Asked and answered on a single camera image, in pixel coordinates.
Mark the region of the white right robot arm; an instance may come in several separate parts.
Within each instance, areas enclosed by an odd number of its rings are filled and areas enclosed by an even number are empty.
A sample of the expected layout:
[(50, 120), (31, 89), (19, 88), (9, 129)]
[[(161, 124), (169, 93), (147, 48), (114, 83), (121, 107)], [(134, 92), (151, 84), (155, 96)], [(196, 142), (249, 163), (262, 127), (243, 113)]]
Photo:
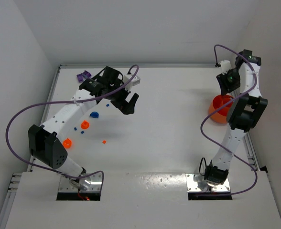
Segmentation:
[(217, 154), (205, 168), (204, 180), (211, 186), (222, 185), (227, 179), (230, 162), (235, 151), (246, 135), (254, 128), (268, 105), (259, 90), (261, 58), (244, 49), (235, 59), (235, 67), (229, 61), (218, 63), (222, 73), (216, 78), (221, 95), (240, 90), (227, 114), (227, 131)]

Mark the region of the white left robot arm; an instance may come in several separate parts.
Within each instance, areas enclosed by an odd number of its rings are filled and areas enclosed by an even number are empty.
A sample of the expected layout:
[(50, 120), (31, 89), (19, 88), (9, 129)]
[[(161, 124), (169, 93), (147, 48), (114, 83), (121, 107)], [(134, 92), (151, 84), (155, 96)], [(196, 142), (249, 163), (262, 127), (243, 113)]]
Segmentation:
[(124, 115), (133, 114), (139, 95), (134, 94), (129, 101), (126, 99), (132, 87), (140, 81), (136, 73), (128, 72), (123, 75), (108, 66), (94, 77), (84, 80), (56, 114), (40, 126), (33, 125), (29, 128), (31, 155), (69, 179), (80, 179), (86, 171), (68, 156), (68, 132), (102, 99), (110, 100)]

